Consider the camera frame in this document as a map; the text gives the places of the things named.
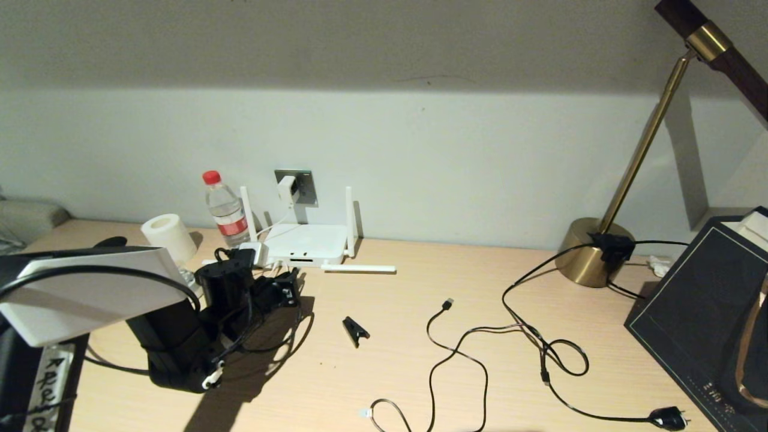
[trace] wall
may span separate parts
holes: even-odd
[[[768,7],[697,4],[768,75]],[[263,222],[272,170],[310,168],[310,222],[342,221],[349,184],[368,237],[556,248],[601,215],[684,51],[653,5],[5,2],[0,187],[210,226],[202,171],[249,186]],[[687,240],[715,201],[766,203],[745,189],[766,136],[693,65],[617,221]]]

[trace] black clip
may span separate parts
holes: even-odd
[[[371,337],[370,333],[368,333],[366,329],[360,327],[360,324],[357,324],[355,320],[350,317],[344,318],[342,324],[344,324],[346,332],[349,333],[349,337],[352,338],[352,342],[355,344],[355,348],[360,347],[360,337],[364,337],[366,339]]]

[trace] brass lamp base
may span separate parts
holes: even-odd
[[[592,243],[593,241],[589,234],[599,232],[600,221],[597,218],[582,218],[573,221],[568,228],[568,233],[565,235],[560,250],[564,251],[579,244]],[[625,235],[634,241],[632,234],[618,224],[612,224],[608,233]],[[613,268],[613,271],[609,274],[609,269],[601,259],[602,255],[603,251],[600,248],[586,247],[569,252],[556,259],[554,263],[563,276],[571,279],[573,282],[585,287],[602,288],[607,286],[608,278],[613,280],[622,265],[619,264],[618,267]]]

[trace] cord connector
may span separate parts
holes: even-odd
[[[688,425],[688,420],[683,417],[683,412],[677,407],[659,408],[651,411],[648,420],[664,430],[683,430]]]
[[[603,251],[601,259],[609,266],[617,266],[629,260],[634,252],[634,241],[625,235],[589,234],[594,245]]]
[[[298,184],[296,184],[296,177],[287,175],[277,184],[277,195],[280,197],[280,201],[283,202],[289,209],[293,208],[293,203],[296,202],[298,196]]]

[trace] wall socket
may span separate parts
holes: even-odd
[[[275,170],[275,179],[278,183],[283,177],[292,175],[296,178],[296,186],[299,190],[297,204],[317,205],[317,193],[315,192],[315,181],[312,179],[312,172],[308,170]]]

